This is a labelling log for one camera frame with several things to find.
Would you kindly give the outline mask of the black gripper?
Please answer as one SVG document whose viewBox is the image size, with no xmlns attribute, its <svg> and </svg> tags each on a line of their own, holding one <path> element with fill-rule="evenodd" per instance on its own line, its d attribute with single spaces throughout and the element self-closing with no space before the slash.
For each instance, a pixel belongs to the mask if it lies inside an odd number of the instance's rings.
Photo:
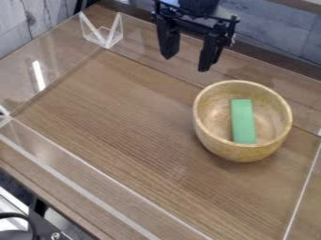
<svg viewBox="0 0 321 240">
<path fill-rule="evenodd" d="M 219 4 L 221 0 L 154 0 L 151 14 L 156 22 L 159 50 L 170 60 L 179 52 L 180 32 L 206 36 L 198 70 L 206 72 L 217 63 L 223 46 L 234 43 L 241 18 Z"/>
</svg>

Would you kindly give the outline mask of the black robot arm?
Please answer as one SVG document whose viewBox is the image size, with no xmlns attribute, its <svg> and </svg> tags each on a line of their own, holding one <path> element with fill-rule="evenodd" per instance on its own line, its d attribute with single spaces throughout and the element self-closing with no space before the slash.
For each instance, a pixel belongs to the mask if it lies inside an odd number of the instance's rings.
<svg viewBox="0 0 321 240">
<path fill-rule="evenodd" d="M 206 72 L 221 53 L 234 43 L 239 17 L 219 5 L 221 0 L 154 0 L 152 20 L 156 25 L 159 50 L 170 60 L 179 52 L 180 33 L 203 39 L 198 71 Z"/>
</svg>

